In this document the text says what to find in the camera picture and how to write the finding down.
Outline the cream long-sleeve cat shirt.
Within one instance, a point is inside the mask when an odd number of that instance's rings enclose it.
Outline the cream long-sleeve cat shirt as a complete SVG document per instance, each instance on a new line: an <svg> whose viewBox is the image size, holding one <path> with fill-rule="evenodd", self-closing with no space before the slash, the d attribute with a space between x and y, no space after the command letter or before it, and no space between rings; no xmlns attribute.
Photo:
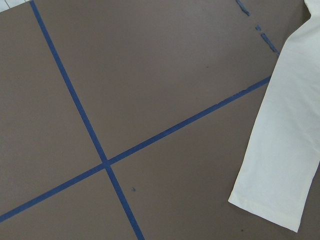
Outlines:
<svg viewBox="0 0 320 240"><path fill-rule="evenodd" d="M297 232L320 162L320 3L280 52L228 201Z"/></svg>

